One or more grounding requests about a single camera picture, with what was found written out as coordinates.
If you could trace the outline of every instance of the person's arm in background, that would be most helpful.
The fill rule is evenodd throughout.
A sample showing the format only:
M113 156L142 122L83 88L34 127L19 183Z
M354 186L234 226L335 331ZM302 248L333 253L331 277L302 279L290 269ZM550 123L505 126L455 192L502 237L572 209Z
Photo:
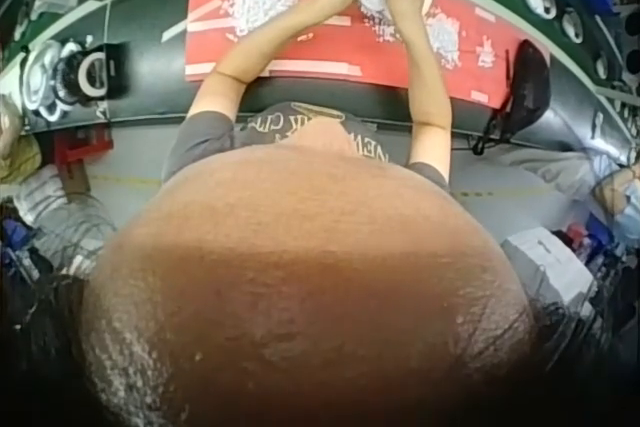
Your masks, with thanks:
M354 0L301 0L242 38L204 80L187 116L221 112L235 121L240 99L269 62L302 31L346 9Z
M449 180L451 101L422 19L424 0L387 0L409 59L409 110L413 122L409 163L424 162Z
M6 160L24 127L18 107L8 96L0 96L0 161Z
M640 163L620 169L602 180L593 189L593 196L603 209L615 216L624 212L629 205L629 198L625 192L632 182L638 181L640 181Z

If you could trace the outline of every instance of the black hair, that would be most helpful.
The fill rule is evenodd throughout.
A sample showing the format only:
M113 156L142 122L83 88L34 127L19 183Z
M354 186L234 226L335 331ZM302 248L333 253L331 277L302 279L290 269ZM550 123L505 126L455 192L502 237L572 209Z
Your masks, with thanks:
M11 419L12 426L125 427L87 378L77 318L85 280L63 269L68 256L61 259L33 284L1 272L0 419ZM597 425L625 401L626 391L611 376L607 315L580 315L557 303L532 311L538 327L532 354L508 372L483 378L448 406L438 425L514 418Z

